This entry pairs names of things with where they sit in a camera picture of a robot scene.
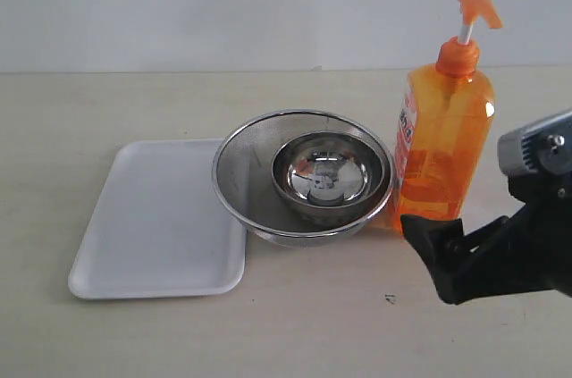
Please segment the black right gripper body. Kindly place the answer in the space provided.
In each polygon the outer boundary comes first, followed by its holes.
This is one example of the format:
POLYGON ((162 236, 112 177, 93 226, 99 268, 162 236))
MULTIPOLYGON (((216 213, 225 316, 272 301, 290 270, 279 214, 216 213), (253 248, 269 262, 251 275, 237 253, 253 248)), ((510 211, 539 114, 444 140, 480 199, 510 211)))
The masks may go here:
POLYGON ((446 304, 546 290, 571 295, 570 189, 538 196, 468 234, 459 219, 435 234, 435 288, 446 304))

